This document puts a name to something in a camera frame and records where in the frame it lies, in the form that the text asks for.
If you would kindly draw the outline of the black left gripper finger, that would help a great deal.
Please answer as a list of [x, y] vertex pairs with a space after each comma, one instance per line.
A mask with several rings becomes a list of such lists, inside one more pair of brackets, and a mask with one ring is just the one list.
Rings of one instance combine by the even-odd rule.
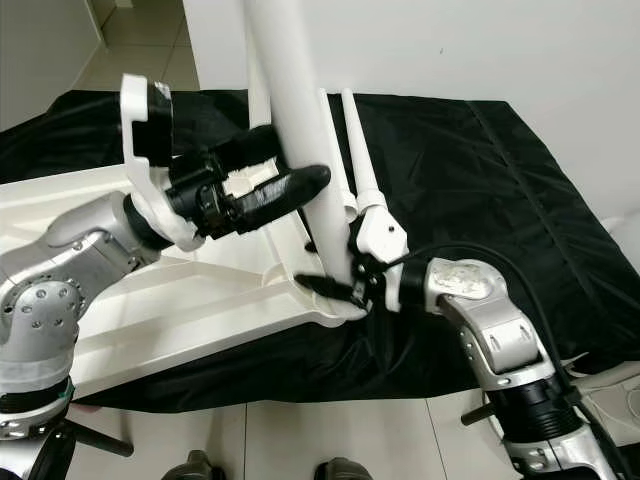
[[330, 179], [329, 166], [308, 165], [265, 180], [236, 198], [236, 232], [252, 232], [301, 209], [328, 187]]
[[211, 147], [210, 168], [219, 177], [275, 159], [283, 154], [275, 125], [256, 125]]

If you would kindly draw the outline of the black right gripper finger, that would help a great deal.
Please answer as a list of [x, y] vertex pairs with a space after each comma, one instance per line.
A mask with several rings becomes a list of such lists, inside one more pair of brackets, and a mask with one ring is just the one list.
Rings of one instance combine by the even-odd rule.
[[361, 303], [352, 285], [340, 283], [332, 276], [296, 275], [294, 282], [307, 291], [320, 294], [321, 297], [329, 298], [329, 300], [343, 301], [351, 303], [351, 305], [360, 305]]

